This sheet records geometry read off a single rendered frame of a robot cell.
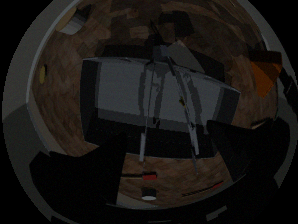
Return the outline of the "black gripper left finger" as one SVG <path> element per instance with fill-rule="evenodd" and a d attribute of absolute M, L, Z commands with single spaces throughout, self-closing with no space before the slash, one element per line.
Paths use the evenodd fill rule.
<path fill-rule="evenodd" d="M 49 152 L 61 171 L 77 176 L 89 186 L 98 196 L 104 198 L 105 204 L 116 205 L 122 165 L 124 165 L 128 147 L 128 137 L 125 131 L 118 133 L 116 137 L 105 141 L 101 147 L 97 147 L 80 157 L 61 155 L 57 152 Z"/>

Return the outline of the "dark grey cylinder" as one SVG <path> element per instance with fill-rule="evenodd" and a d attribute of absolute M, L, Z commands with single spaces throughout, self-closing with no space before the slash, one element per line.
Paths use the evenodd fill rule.
<path fill-rule="evenodd" d="M 157 198 L 157 192 L 156 190 L 142 190 L 141 192 L 142 194 L 142 198 L 144 198 L 144 200 L 154 200 L 154 198 Z"/>

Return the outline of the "grey cylindrical canister with tan lid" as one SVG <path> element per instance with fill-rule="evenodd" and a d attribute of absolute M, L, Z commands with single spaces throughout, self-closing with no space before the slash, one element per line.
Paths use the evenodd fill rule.
<path fill-rule="evenodd" d="M 88 15 L 78 10 L 78 8 L 71 8 L 71 10 L 60 19 L 56 31 L 64 32 L 64 34 L 67 35 L 76 34 L 76 32 L 81 30 L 81 27 L 84 26 L 86 20 L 88 20 Z"/>

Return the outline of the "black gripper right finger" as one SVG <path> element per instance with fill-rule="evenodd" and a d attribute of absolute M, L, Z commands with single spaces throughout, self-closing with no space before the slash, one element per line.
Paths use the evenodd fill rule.
<path fill-rule="evenodd" d="M 221 121 L 206 120 L 210 139 L 213 140 L 223 163 L 226 164 L 233 183 L 239 177 L 245 176 L 247 164 L 255 155 L 261 144 L 262 136 L 273 127 L 273 119 L 265 121 L 258 128 L 239 128 L 238 125 L 221 123 Z"/>

